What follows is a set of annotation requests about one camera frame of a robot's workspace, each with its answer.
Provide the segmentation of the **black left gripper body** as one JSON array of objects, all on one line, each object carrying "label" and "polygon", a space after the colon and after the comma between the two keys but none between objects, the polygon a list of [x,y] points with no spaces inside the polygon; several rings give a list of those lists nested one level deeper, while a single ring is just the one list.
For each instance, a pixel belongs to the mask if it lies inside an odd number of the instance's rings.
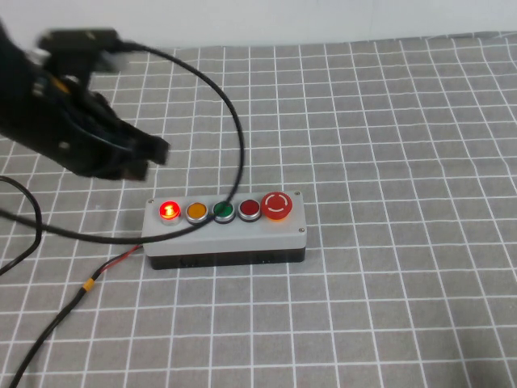
[{"label": "black left gripper body", "polygon": [[119,179],[140,132],[124,123],[104,97],[85,94],[50,74],[1,79],[1,134],[75,175]]}]

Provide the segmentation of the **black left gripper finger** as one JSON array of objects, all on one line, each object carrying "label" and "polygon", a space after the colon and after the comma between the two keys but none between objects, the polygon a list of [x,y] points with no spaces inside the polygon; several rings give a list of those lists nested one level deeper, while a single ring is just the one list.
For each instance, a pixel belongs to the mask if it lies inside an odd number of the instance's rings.
[{"label": "black left gripper finger", "polygon": [[165,165],[170,144],[161,137],[139,133],[135,140],[134,155],[136,158]]},{"label": "black left gripper finger", "polygon": [[119,165],[120,179],[129,181],[145,181],[149,162],[144,159],[127,159]]}]

